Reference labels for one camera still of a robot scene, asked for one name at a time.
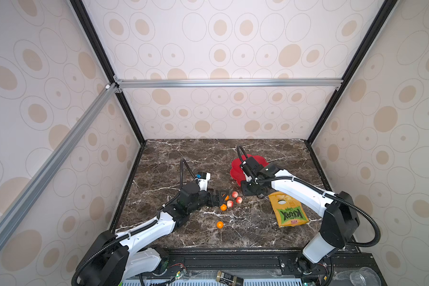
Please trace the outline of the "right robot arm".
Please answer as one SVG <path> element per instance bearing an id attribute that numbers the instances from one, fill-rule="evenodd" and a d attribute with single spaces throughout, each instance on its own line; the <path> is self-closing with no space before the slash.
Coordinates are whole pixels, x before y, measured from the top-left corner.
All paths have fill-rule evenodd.
<path id="1" fill-rule="evenodd" d="M 342 191 L 337 194 L 316 187 L 276 164 L 263 166 L 240 145 L 236 150 L 239 167 L 245 175 L 241 183 L 244 194 L 259 195 L 267 189 L 274 189 L 306 205 L 322 218 L 318 234 L 305 245 L 300 261 L 314 265 L 347 245 L 372 247 L 380 242 L 380 227 L 366 211 L 354 205 L 348 193 Z M 360 226 L 360 215 L 374 230 L 374 238 L 366 243 L 350 240 Z"/>

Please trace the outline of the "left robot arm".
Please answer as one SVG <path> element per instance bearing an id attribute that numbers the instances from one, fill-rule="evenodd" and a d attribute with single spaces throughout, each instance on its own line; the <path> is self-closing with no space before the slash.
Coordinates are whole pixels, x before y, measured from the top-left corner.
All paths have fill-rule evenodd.
<path id="1" fill-rule="evenodd" d="M 208 187 L 210 174 L 207 172 L 190 172 L 192 180 L 184 182 L 184 170 L 189 169 L 182 158 L 178 193 L 155 217 L 125 232 L 102 232 L 76 267 L 71 284 L 118 286 L 130 277 L 166 267 L 167 253 L 152 243 L 183 226 L 191 213 L 203 207 L 220 207 L 228 195 Z"/>

